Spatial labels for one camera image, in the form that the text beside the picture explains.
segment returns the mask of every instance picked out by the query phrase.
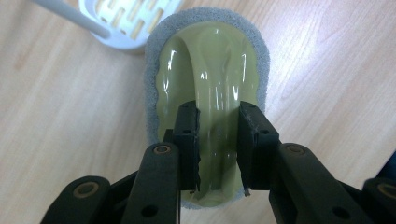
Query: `screw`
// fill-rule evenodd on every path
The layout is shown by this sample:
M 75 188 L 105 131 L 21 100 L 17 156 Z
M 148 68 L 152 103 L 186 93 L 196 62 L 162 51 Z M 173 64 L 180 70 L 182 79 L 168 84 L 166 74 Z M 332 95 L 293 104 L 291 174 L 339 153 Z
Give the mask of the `screw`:
M 73 191 L 73 196 L 79 199 L 90 197 L 99 190 L 99 185 L 95 182 L 85 182 L 78 185 Z
M 294 154 L 298 155 L 303 155 L 305 154 L 305 150 L 303 148 L 300 148 L 298 146 L 292 145 L 292 146 L 287 146 L 286 149 Z
M 396 200 L 396 187 L 387 183 L 381 183 L 377 186 L 378 190 L 385 196 Z
M 154 153 L 157 155 L 165 154 L 171 151 L 169 146 L 157 146 L 154 148 Z

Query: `white plastic brush head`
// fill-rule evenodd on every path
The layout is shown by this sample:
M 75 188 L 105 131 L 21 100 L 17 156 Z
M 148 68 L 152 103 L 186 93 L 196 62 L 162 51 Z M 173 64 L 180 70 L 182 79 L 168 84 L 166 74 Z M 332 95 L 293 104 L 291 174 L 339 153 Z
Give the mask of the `white plastic brush head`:
M 107 28 L 100 42 L 115 49 L 142 51 L 154 27 L 173 14 L 181 0 L 79 0 L 80 11 Z

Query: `white dish brush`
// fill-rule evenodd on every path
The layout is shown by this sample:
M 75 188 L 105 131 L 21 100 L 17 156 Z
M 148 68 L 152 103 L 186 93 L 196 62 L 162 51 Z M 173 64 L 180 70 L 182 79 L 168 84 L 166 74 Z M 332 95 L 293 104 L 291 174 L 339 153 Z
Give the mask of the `white dish brush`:
M 103 44 L 130 51 L 141 51 L 154 27 L 181 5 L 181 0 L 79 0 L 79 12 L 62 0 L 33 1 L 91 31 Z

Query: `wooden table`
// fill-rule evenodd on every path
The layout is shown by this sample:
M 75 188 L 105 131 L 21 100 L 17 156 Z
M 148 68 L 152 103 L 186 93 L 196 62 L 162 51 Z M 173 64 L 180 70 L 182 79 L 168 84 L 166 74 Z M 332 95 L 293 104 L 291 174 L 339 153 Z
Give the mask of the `wooden table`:
M 361 188 L 396 148 L 396 2 L 185 1 L 226 7 L 271 52 L 266 116 Z M 0 1 L 0 223 L 37 223 L 84 175 L 111 183 L 147 146 L 144 55 L 110 49 L 23 0 Z M 182 223 L 273 223 L 267 192 Z

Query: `gray sponge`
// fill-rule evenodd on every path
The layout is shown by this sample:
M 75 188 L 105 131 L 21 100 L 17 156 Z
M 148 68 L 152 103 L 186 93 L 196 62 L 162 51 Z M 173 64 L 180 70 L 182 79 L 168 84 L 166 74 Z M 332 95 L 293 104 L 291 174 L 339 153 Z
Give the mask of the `gray sponge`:
M 264 111 L 269 73 L 269 52 L 265 46 L 260 31 L 248 20 L 228 9 L 212 7 L 196 7 L 174 14 L 162 21 L 152 32 L 146 46 L 146 111 L 148 142 L 158 143 L 157 128 L 159 126 L 156 113 L 158 92 L 155 77 L 160 67 L 160 53 L 166 41 L 179 30 L 201 21 L 222 21 L 239 29 L 252 44 L 257 56 L 257 71 L 259 73 L 259 88 L 257 90 L 259 108 Z

